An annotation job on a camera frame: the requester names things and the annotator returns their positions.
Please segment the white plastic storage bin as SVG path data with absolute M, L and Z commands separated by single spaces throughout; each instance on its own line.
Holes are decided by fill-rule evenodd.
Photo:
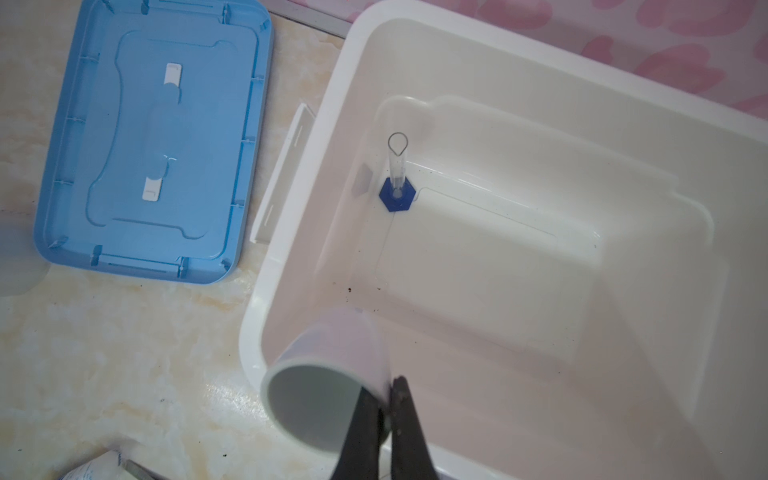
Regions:
M 387 140 L 409 140 L 389 212 Z M 252 235 L 261 381 L 371 314 L 455 479 L 767 475 L 767 125 L 418 1 L 353 24 Z

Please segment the small white round cup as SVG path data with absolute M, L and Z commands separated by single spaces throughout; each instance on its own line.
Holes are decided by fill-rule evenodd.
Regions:
M 389 404 L 388 348 L 371 314 L 349 305 L 323 312 L 268 367 L 260 393 L 270 418 L 318 452 L 342 450 L 359 394 Z

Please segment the clear tape roll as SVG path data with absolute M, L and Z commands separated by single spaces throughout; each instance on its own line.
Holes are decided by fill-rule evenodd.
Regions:
M 32 227 L 25 222 L 2 219 L 1 296 L 27 293 L 43 280 L 49 267 L 35 247 Z

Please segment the blue plastic bin lid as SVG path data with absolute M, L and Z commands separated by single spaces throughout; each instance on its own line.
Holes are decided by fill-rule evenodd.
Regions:
M 236 266 L 274 30 L 257 1 L 81 4 L 34 243 L 48 262 L 207 285 Z

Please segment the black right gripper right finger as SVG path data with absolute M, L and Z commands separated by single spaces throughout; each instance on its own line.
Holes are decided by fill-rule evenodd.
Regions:
M 393 480 L 439 480 L 409 384 L 404 376 L 393 380 L 390 391 L 391 478 Z

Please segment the small white blue-label bottle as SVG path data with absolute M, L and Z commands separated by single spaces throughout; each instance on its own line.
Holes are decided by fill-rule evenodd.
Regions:
M 59 480 L 116 480 L 125 473 L 123 455 L 109 450 L 102 455 L 74 467 Z

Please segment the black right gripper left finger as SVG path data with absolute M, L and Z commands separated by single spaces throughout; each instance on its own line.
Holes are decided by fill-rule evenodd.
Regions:
M 380 402 L 362 388 L 331 480 L 378 479 L 384 412 Z

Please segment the blue hexagonal cap needle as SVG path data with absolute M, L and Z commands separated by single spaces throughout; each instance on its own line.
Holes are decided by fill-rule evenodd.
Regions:
M 379 198 L 389 212 L 407 211 L 416 196 L 416 190 L 405 172 L 408 146 L 408 137 L 402 132 L 392 133 L 387 140 L 389 177 L 379 192 Z

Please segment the metal tweezers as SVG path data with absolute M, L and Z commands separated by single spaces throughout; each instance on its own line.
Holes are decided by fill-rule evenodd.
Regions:
M 168 480 L 166 477 L 163 477 L 145 468 L 144 466 L 139 465 L 133 460 L 126 460 L 123 468 L 136 480 Z

